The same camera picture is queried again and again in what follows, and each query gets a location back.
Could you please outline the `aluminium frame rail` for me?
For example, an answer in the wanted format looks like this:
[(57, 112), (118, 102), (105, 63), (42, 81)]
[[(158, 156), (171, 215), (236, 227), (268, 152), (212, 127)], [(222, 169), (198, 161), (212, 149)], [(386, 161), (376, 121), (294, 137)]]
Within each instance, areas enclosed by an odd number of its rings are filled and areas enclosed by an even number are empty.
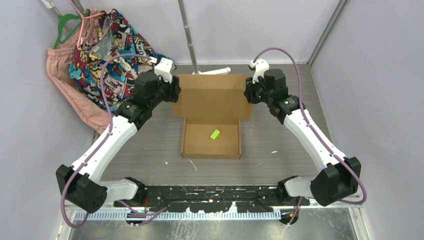
[(129, 226), (152, 221), (174, 220), (258, 220), (277, 219), (290, 226), (297, 222), (302, 206), (310, 199), (326, 207), (346, 203), (348, 196), (363, 188), (359, 177), (361, 163), (356, 157), (328, 163), (316, 178), (308, 180), (311, 195), (297, 193), (298, 176), (281, 180), (275, 186), (260, 185), (150, 185), (126, 177), (120, 181), (96, 182), (84, 173), (97, 163), (101, 149), (113, 152), (123, 141), (110, 133), (98, 140), (76, 165), (61, 165), (56, 179), (61, 201), (70, 201), (85, 211), (81, 225), (88, 220), (124, 220)]

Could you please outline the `white stand with pole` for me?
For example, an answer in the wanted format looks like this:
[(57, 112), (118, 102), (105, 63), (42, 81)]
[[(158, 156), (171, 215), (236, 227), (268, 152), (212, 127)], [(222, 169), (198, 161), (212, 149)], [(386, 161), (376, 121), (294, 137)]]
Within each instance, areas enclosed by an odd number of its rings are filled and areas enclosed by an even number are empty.
[(192, 64), (192, 67), (193, 67), (192, 74), (193, 75), (228, 75), (231, 72), (230, 67), (220, 68), (220, 69), (216, 69), (216, 70), (209, 70), (209, 71), (205, 71), (205, 72), (199, 71), (198, 62), (197, 62), (197, 58), (196, 58), (196, 52), (195, 52), (194, 43), (193, 43), (191, 30), (190, 30), (190, 25), (189, 25), (189, 21), (188, 21), (187, 11), (186, 11), (186, 8), (185, 8), (185, 3), (184, 3), (183, 0), (177, 0), (177, 3), (178, 3), (180, 15), (181, 15), (182, 23), (183, 23), (183, 29), (184, 29), (184, 32), (185, 32), (185, 37), (186, 37), (187, 47), (188, 47), (188, 51), (189, 51), (189, 55), (190, 55), (190, 60), (191, 60), (191, 64)]

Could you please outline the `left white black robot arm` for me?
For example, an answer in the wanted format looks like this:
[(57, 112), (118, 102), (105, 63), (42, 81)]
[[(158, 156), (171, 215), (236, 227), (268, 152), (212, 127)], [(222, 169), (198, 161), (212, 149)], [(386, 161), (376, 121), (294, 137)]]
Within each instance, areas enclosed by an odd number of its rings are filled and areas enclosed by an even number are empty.
[(72, 165), (62, 164), (56, 170), (61, 206), (69, 201), (89, 214), (109, 203), (143, 206), (147, 190), (141, 181), (133, 177), (114, 181), (101, 178), (123, 145), (152, 117), (153, 110), (161, 102), (176, 103), (180, 93), (180, 78), (176, 75), (169, 82), (153, 72), (139, 75), (130, 98), (115, 111), (107, 130)]

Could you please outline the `small green block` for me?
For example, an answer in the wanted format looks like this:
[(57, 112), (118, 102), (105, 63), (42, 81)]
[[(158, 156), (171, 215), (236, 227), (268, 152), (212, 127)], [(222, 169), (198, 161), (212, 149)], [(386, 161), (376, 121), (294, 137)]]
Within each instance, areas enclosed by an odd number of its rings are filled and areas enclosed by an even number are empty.
[(217, 137), (220, 135), (221, 131), (218, 129), (215, 129), (212, 134), (210, 135), (210, 139), (212, 140), (216, 140)]

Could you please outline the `brown cardboard box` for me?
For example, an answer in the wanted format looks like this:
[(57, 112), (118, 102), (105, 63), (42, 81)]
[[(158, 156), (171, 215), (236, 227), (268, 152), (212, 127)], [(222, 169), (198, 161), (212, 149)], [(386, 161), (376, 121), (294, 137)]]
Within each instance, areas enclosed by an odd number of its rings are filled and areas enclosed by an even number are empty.
[[(241, 120), (250, 120), (253, 105), (244, 95), (243, 74), (180, 74), (181, 92), (172, 114), (184, 119), (181, 155), (186, 159), (239, 159)], [(210, 139), (220, 130), (216, 140)]]

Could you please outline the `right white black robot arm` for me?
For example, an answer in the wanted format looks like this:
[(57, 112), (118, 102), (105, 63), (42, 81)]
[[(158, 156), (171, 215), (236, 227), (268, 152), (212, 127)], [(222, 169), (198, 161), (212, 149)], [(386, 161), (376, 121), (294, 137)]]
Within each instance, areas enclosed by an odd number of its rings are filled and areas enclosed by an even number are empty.
[(289, 94), (286, 76), (280, 69), (265, 70), (257, 77), (248, 77), (244, 95), (250, 104), (265, 103), (271, 115), (288, 129), (311, 157), (318, 174), (312, 178), (292, 176), (282, 180), (277, 198), (291, 205), (297, 197), (316, 200), (321, 206), (357, 193), (362, 165), (357, 157), (347, 157), (313, 121), (306, 106), (296, 95)]

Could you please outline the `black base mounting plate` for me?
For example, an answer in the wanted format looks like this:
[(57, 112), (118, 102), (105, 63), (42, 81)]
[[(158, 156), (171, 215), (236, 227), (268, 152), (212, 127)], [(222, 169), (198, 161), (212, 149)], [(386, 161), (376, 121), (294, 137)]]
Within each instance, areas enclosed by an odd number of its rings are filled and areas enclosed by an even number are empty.
[(115, 201), (129, 210), (129, 224), (144, 220), (278, 220), (294, 224), (307, 198), (290, 197), (280, 185), (151, 185), (134, 200)]

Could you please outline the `green clothes hanger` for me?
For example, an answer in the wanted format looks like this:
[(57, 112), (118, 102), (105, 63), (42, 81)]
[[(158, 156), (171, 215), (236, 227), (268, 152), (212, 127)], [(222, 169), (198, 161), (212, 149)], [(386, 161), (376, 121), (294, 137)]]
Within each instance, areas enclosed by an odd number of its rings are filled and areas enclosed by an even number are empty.
[[(73, 20), (79, 20), (79, 23), (69, 31), (68, 35), (63, 37), (63, 33), (67, 23)], [(63, 15), (58, 21), (57, 37), (52, 49), (57, 49), (59, 45), (64, 44), (77, 30), (81, 30), (82, 27), (83, 27), (83, 18), (80, 15), (71, 14), (71, 13)]]

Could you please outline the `pink clothes hanger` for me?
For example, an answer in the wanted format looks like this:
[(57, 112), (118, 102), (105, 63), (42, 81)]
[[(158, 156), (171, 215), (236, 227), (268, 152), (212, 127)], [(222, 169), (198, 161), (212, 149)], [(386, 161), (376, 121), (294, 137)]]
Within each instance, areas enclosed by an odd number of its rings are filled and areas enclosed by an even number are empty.
[(79, 9), (78, 0), (69, 1), (78, 17), (81, 17), (81, 24), (76, 28), (76, 33), (72, 34), (70, 42), (74, 47), (85, 44), (93, 44), (99, 37), (99, 18), (106, 15), (107, 11), (97, 8)]

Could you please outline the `pink shorts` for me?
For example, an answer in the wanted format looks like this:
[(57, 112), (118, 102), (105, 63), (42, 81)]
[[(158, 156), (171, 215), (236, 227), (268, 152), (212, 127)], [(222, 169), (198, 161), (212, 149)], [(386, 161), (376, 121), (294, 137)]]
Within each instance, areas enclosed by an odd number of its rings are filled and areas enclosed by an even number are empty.
[(102, 134), (109, 126), (110, 115), (107, 110), (103, 110), (83, 95), (71, 79), (69, 68), (75, 50), (73, 43), (70, 42), (71, 37), (57, 49), (50, 48), (48, 50), (47, 74), (82, 121), (97, 133)]

